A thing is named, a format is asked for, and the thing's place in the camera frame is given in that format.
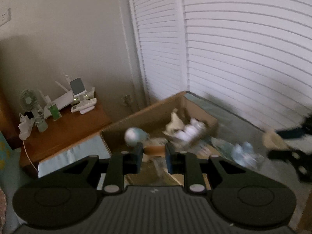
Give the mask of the light blue bed sheet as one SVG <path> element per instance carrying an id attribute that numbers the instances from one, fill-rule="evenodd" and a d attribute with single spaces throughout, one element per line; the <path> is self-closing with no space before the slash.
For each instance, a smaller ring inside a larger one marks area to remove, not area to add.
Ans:
<path id="1" fill-rule="evenodd" d="M 41 161 L 38 165 L 39 178 L 89 155 L 98 155 L 100 159 L 110 158 L 110 153 L 100 135 L 96 135 L 91 139 L 50 157 L 47 160 Z"/>

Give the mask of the white remote control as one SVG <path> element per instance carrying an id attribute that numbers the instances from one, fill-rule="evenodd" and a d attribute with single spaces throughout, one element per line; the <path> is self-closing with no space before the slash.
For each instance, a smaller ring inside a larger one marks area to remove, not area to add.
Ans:
<path id="1" fill-rule="evenodd" d="M 84 101 L 80 102 L 79 104 L 73 106 L 71 108 L 71 112 L 72 113 L 79 112 L 80 114 L 83 115 L 83 114 L 93 110 L 95 108 L 95 104 L 97 104 L 96 98 L 84 100 Z"/>

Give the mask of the open cardboard box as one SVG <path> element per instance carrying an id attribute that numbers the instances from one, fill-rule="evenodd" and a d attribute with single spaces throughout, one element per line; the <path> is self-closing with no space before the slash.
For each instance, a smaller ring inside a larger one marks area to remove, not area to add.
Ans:
<path id="1" fill-rule="evenodd" d="M 124 141 L 124 134 L 131 127 L 142 129 L 149 134 L 154 142 L 162 139 L 160 145 L 163 146 L 167 142 L 163 131 L 171 122 L 171 113 L 174 110 L 185 124 L 190 123 L 192 118 L 202 121 L 208 128 L 208 135 L 215 137 L 218 120 L 195 103 L 198 100 L 197 97 L 195 100 L 192 100 L 191 97 L 193 97 L 192 94 L 180 92 L 104 128 L 102 138 L 107 148 L 112 154 L 129 150 L 130 148 Z M 126 175 L 125 182 L 128 185 L 183 185 L 183 176 L 169 174 L 165 159 L 155 156 L 143 160 L 140 173 Z"/>

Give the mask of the white power strip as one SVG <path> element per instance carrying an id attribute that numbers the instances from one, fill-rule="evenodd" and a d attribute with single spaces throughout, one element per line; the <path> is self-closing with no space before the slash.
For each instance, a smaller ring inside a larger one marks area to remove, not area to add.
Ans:
<path id="1" fill-rule="evenodd" d="M 29 119 L 27 116 L 23 116 L 21 113 L 19 113 L 19 117 L 20 117 L 19 138 L 22 141 L 25 141 L 31 135 L 31 131 L 34 124 L 34 118 Z"/>

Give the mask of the white wifi router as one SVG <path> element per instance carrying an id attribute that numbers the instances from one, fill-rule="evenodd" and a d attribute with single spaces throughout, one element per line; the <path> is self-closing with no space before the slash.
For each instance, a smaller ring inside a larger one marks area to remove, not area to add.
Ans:
<path id="1" fill-rule="evenodd" d="M 72 80 L 69 78 L 68 75 L 66 76 L 66 80 L 70 86 L 70 81 L 72 81 Z M 80 102 L 82 102 L 84 100 L 95 98 L 95 87 L 91 87 L 90 90 L 88 91 L 87 87 L 84 84 L 84 86 L 86 88 L 86 93 L 81 95 L 81 96 L 75 97 L 73 95 L 72 89 L 70 89 L 70 90 L 67 89 L 64 85 L 62 85 L 58 81 L 56 81 L 56 84 L 58 86 L 60 86 L 61 88 L 63 88 L 63 90 L 65 91 L 65 94 L 61 95 L 57 99 L 51 100 L 48 95 L 45 96 L 42 91 L 39 91 L 42 99 L 45 102 L 45 107 L 43 109 L 44 119 L 47 119 L 48 117 L 52 117 L 50 111 L 48 110 L 49 105 L 56 104 L 59 111 L 60 111 L 63 108 L 68 107 L 69 105 L 71 105 L 71 107 L 73 107 L 73 106 L 79 104 Z"/>

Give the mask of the cream plush toy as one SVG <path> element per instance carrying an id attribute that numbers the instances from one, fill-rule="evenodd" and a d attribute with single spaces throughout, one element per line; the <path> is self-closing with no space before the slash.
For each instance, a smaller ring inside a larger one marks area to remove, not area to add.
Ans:
<path id="1" fill-rule="evenodd" d="M 171 121 L 166 124 L 166 129 L 163 132 L 167 136 L 173 136 L 176 132 L 179 132 L 185 128 L 185 124 L 179 118 L 177 112 L 177 108 L 174 108 L 174 110 L 171 112 Z"/>

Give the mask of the wooden nightstand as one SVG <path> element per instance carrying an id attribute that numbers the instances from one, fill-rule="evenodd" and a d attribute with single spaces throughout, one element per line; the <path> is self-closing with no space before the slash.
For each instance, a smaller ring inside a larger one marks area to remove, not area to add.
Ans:
<path id="1" fill-rule="evenodd" d="M 43 133 L 33 130 L 26 140 L 27 152 L 19 161 L 21 167 L 38 164 L 40 161 L 69 148 L 78 142 L 98 133 L 112 123 L 104 112 L 102 105 L 97 103 L 95 109 L 81 115 L 71 113 L 66 107 L 62 117 L 57 121 L 48 119 L 48 129 Z M 1 132 L 12 150 L 22 146 L 19 138 L 18 121 L 14 116 L 4 94 L 1 94 Z"/>

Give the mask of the green bottle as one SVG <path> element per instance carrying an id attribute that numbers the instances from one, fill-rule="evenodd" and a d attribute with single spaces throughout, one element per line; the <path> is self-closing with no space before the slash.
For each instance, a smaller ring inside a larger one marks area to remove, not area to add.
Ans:
<path id="1" fill-rule="evenodd" d="M 61 118 L 61 113 L 56 104 L 49 105 L 48 110 L 50 111 L 54 121 L 57 121 Z"/>

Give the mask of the white louvered closet door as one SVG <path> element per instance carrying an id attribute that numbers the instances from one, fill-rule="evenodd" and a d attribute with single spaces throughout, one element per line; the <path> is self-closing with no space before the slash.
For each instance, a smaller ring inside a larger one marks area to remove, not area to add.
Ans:
<path id="1" fill-rule="evenodd" d="M 311 113 L 311 0 L 129 0 L 149 104 L 190 91 L 260 128 Z"/>

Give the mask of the small green desk fan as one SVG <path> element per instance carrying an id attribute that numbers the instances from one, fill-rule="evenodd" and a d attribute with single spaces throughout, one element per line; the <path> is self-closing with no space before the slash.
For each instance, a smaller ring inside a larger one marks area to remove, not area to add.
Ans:
<path id="1" fill-rule="evenodd" d="M 47 130 L 48 125 L 44 119 L 44 111 L 39 105 L 35 91 L 30 89 L 22 91 L 19 101 L 21 107 L 25 111 L 31 112 L 33 114 L 34 123 L 37 126 L 38 131 L 43 133 L 45 130 Z"/>

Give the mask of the grey-blue plush ball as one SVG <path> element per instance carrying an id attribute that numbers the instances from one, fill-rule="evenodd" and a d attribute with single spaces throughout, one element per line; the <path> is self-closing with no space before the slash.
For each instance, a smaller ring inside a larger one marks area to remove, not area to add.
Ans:
<path id="1" fill-rule="evenodd" d="M 149 134 L 137 127 L 128 128 L 124 134 L 124 141 L 127 146 L 135 147 L 139 142 L 149 139 Z"/>

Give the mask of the wall socket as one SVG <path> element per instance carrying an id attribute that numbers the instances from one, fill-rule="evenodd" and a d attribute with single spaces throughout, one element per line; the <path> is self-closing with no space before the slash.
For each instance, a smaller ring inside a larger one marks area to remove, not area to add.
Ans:
<path id="1" fill-rule="evenodd" d="M 124 104 L 124 106 L 131 107 L 132 103 L 133 103 L 133 100 L 132 100 L 132 96 L 131 95 L 125 95 L 123 97 L 123 104 Z"/>

